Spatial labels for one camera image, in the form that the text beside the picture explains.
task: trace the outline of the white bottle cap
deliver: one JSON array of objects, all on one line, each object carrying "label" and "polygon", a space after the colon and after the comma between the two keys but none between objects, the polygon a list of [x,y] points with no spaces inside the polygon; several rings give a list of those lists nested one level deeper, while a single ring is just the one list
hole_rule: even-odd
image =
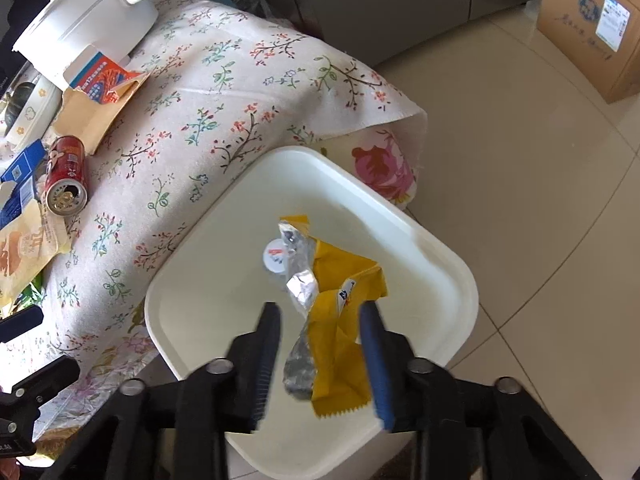
[{"label": "white bottle cap", "polygon": [[287,255],[287,249],[281,238],[276,238],[267,244],[262,253],[262,261],[267,270],[275,274],[284,274],[286,267],[284,259]]}]

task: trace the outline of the cardboard box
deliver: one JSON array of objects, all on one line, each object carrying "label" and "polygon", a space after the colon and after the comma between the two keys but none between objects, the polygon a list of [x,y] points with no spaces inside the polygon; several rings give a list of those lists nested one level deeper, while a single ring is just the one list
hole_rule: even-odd
[{"label": "cardboard box", "polygon": [[607,103],[640,92],[640,0],[542,0],[538,29]]}]

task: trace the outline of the screw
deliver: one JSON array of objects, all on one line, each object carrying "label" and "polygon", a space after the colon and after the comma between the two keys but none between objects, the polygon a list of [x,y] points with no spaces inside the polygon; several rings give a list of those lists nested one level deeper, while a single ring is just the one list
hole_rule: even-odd
[{"label": "screw", "polygon": [[229,359],[213,359],[207,365],[207,372],[210,374],[228,374],[234,369],[234,364]]},{"label": "screw", "polygon": [[433,372],[434,366],[428,359],[418,357],[409,361],[408,368],[414,374],[429,374]]},{"label": "screw", "polygon": [[120,393],[127,397],[132,397],[142,393],[145,389],[145,383],[140,379],[129,379],[120,385]]},{"label": "screw", "polygon": [[495,381],[495,387],[503,394],[517,394],[522,390],[521,384],[513,377],[501,377]]}]

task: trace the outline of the beige plastic bag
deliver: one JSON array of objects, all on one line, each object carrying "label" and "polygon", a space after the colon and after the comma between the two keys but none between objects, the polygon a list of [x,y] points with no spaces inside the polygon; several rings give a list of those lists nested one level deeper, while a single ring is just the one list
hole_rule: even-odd
[{"label": "beige plastic bag", "polygon": [[64,219],[32,199],[0,230],[0,304],[13,303],[56,254],[70,249]]}]

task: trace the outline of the white plastic bin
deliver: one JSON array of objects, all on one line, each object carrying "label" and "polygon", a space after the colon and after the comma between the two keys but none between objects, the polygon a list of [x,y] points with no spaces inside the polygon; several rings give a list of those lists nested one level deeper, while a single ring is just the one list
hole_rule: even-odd
[{"label": "white plastic bin", "polygon": [[408,436],[380,434],[371,405],[318,419],[308,402],[282,386],[303,319],[270,280],[262,251],[278,237],[278,218],[293,214],[309,216],[313,236],[381,264],[389,295],[378,304],[390,330],[404,333],[420,356],[442,365],[453,357],[478,312],[468,267],[398,208],[306,148],[264,155],[214,204],[149,286],[146,326],[172,371],[184,378],[223,356],[236,335],[254,328],[262,304],[276,301],[282,342],[266,417],[257,433],[227,438],[274,479],[313,480],[340,466],[331,478],[364,480]]}]

